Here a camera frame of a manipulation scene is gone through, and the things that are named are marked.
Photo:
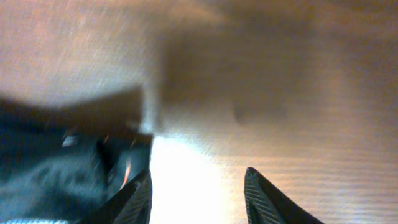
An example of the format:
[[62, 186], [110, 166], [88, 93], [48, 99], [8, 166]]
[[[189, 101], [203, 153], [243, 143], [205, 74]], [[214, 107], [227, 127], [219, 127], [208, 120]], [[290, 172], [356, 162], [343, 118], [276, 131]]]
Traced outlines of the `black cycling jersey with logos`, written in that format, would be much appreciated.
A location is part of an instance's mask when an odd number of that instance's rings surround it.
[[1, 222], [77, 223], [150, 170], [133, 89], [61, 108], [1, 98]]

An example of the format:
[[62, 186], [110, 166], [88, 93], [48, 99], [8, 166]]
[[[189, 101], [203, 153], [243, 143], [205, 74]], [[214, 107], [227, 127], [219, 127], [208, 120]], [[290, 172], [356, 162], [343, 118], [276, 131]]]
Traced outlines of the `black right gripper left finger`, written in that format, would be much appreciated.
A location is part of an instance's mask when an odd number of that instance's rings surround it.
[[76, 224], [149, 224], [152, 208], [152, 179], [144, 170], [101, 208]]

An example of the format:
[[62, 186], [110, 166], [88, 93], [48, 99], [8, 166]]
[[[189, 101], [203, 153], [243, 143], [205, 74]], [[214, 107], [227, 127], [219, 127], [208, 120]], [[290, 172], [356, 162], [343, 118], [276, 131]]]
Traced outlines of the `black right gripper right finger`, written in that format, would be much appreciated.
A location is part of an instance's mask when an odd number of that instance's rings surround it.
[[246, 169], [244, 197], [249, 224], [323, 224], [253, 167]]

